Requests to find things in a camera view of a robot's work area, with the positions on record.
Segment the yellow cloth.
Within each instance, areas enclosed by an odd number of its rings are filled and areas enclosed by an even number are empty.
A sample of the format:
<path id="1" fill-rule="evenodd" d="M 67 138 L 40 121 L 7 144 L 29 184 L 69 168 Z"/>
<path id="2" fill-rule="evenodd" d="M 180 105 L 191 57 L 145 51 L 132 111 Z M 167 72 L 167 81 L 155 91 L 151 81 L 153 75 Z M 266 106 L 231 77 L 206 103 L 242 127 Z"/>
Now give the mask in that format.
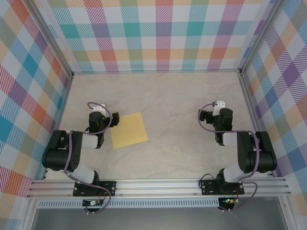
<path id="1" fill-rule="evenodd" d="M 111 128 L 114 149 L 148 141 L 141 112 L 120 117 L 117 126 Z"/>

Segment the aluminium table side rail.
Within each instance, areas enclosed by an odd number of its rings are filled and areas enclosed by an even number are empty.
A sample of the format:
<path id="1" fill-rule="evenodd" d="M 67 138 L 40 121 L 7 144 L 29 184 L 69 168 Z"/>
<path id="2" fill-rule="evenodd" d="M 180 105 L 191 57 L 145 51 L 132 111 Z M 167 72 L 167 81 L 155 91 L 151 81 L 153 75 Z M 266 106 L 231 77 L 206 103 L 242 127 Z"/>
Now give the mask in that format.
<path id="1" fill-rule="evenodd" d="M 62 119 L 63 119 L 65 107 L 66 107 L 66 104 L 67 104 L 67 100 L 68 100 L 68 97 L 69 97 L 69 93 L 70 93 L 70 90 L 71 90 L 71 86 L 72 86 L 72 82 L 73 82 L 74 77 L 75 77 L 75 74 L 73 73 L 72 76 L 70 77 L 70 79 L 68 80 L 67 88 L 64 90 L 64 94 L 61 96 L 62 97 L 62 103 L 61 103 L 61 106 L 60 106 L 60 110 L 58 112 L 56 123 L 55 123 L 55 125 L 52 126 L 51 133 L 53 133 L 55 130 L 60 128 L 60 124 L 61 124 Z"/>
<path id="2" fill-rule="evenodd" d="M 268 173 L 275 171 L 277 167 L 277 159 L 276 155 L 271 143 L 271 139 L 269 134 L 263 130 L 261 130 L 259 121 L 257 119 L 257 113 L 252 104 L 252 99 L 250 97 L 250 93 L 248 92 L 248 88 L 244 78 L 240 78 L 240 73 L 238 74 L 239 83 L 241 86 L 241 90 L 244 95 L 245 102 L 247 104 L 248 113 L 252 122 L 252 126 L 255 130 L 256 136 L 260 141 L 260 162 L 258 165 L 258 169 L 260 169 L 260 173 Z"/>

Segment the grey metal panel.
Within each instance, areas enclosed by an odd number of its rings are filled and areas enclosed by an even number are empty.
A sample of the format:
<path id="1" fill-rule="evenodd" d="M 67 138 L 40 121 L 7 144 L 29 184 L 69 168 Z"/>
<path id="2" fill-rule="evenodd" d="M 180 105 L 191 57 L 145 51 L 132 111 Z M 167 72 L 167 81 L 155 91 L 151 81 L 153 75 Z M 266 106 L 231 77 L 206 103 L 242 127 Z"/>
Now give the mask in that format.
<path id="1" fill-rule="evenodd" d="M 279 212 L 222 213 L 215 208 L 40 209 L 31 230 L 288 230 Z"/>

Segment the aluminium frame post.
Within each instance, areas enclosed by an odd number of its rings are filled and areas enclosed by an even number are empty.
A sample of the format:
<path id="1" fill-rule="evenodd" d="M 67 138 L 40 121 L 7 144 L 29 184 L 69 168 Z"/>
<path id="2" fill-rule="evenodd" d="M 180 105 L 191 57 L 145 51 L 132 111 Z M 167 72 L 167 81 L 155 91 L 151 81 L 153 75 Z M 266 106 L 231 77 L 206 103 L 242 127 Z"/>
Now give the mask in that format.
<path id="1" fill-rule="evenodd" d="M 53 34 L 51 33 L 48 27 L 48 24 L 45 22 L 34 0 L 22 0 L 22 1 L 26 6 L 26 8 L 28 9 L 28 11 L 30 12 L 31 16 L 33 17 L 35 23 L 40 29 L 46 42 L 49 44 L 55 57 L 58 59 L 58 62 L 60 63 L 61 67 L 64 69 L 65 73 L 70 77 L 70 79 L 73 79 L 73 72 L 69 67 L 68 62 L 66 61 L 62 51 L 60 50 Z"/>
<path id="2" fill-rule="evenodd" d="M 282 10 L 287 0 L 276 0 L 272 6 L 271 11 L 268 14 L 267 19 L 264 21 L 263 26 L 260 28 L 260 33 L 257 35 L 253 46 L 251 47 L 250 52 L 248 53 L 245 61 L 243 62 L 242 68 L 240 69 L 240 78 L 244 77 L 249 66 L 252 64 L 253 59 L 255 58 L 258 50 L 261 47 L 261 44 L 267 37 L 270 29 L 272 28 L 277 16 Z"/>

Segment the long aluminium base rail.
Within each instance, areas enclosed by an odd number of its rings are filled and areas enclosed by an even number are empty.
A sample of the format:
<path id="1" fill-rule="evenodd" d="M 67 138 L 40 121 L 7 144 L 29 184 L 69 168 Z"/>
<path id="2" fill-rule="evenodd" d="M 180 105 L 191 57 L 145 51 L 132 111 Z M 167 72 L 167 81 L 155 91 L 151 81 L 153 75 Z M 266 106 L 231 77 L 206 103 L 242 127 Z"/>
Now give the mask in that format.
<path id="1" fill-rule="evenodd" d="M 114 198 L 188 198 L 201 197 L 204 188 L 198 186 L 198 179 L 127 179 L 116 180 L 111 188 Z M 253 177 L 247 182 L 258 185 L 255 196 L 289 196 L 290 187 L 283 177 Z M 34 180 L 28 192 L 28 199 L 76 198 L 71 180 Z"/>

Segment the aluminium frame crossbar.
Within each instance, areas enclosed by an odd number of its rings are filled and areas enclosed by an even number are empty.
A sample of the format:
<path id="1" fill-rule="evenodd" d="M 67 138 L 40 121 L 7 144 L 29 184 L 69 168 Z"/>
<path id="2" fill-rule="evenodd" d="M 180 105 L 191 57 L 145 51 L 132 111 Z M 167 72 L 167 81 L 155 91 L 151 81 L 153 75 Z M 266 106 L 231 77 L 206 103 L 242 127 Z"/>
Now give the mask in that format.
<path id="1" fill-rule="evenodd" d="M 203 70 L 135 70 L 135 71 L 94 71 L 94 72 L 73 72 L 73 75 L 100 75 L 100 74 L 144 74 L 144 73 L 228 73 L 240 72 L 239 69 L 203 69 Z"/>

